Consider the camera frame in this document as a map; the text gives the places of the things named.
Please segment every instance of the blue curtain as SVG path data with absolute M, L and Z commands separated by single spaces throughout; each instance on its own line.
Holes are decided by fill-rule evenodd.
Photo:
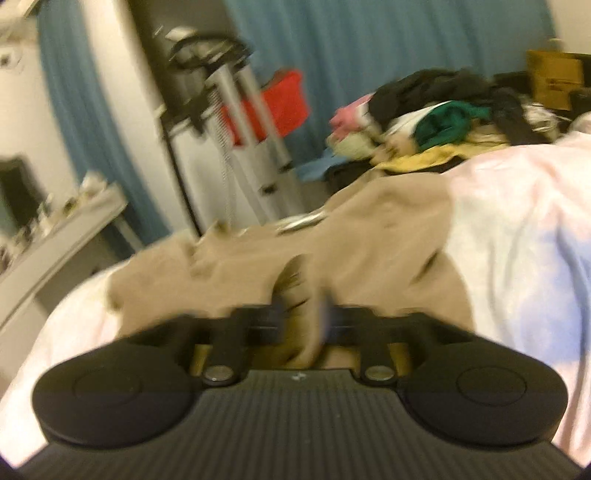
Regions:
M 168 235 L 111 117 L 78 1 L 45 1 L 38 29 L 51 103 L 78 178 L 96 170 L 119 183 L 129 201 L 125 217 L 145 244 Z M 122 252 L 120 245 L 115 247 Z
M 525 51 L 554 35 L 545 0 L 225 0 L 257 51 L 261 78 L 304 72 L 312 115 L 286 139 L 298 163 L 316 158 L 335 110 L 430 67 L 491 76 L 525 70 Z

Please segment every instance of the beige blanket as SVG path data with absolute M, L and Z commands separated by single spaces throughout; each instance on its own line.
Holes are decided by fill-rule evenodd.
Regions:
M 375 176 L 334 195 L 324 207 L 328 218 L 305 230 L 214 227 L 198 243 L 173 237 L 139 253 L 111 279 L 120 335 L 181 313 L 221 317 L 243 304 L 267 304 L 279 279 L 287 301 L 303 304 L 290 316 L 285 342 L 259 351 L 270 367 L 315 364 L 326 291 L 383 316 L 422 311 L 471 329 L 465 288 L 443 253 L 452 215 L 444 177 Z

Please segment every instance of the pink cloth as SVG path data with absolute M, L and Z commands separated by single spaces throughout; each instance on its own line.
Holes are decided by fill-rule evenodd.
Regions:
M 330 120 L 330 125 L 333 128 L 333 135 L 337 140 L 344 139 L 351 132 L 358 132 L 361 130 L 357 110 L 358 107 L 369 102 L 369 99 L 372 96 L 373 93 L 365 95 L 350 105 L 341 107 L 336 111 L 335 116 Z

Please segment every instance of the cardboard box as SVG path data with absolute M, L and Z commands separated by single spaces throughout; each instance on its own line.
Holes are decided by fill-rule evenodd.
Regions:
M 569 94 L 584 86 L 583 64 L 570 53 L 528 50 L 534 101 L 546 108 L 571 110 Z

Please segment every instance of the red bag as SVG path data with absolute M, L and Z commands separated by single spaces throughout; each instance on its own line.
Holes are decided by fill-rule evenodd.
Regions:
M 301 127 L 310 114 L 308 104 L 301 91 L 302 78 L 303 75 L 298 70 L 280 70 L 262 91 L 263 101 L 267 103 L 275 126 L 282 137 Z M 261 142 L 266 139 L 267 135 L 259 122 L 254 107 L 247 100 L 242 101 L 242 107 L 246 110 L 257 140 Z M 226 124 L 232 131 L 234 144 L 240 145 L 240 137 L 230 119 L 227 107 L 222 108 L 222 113 Z

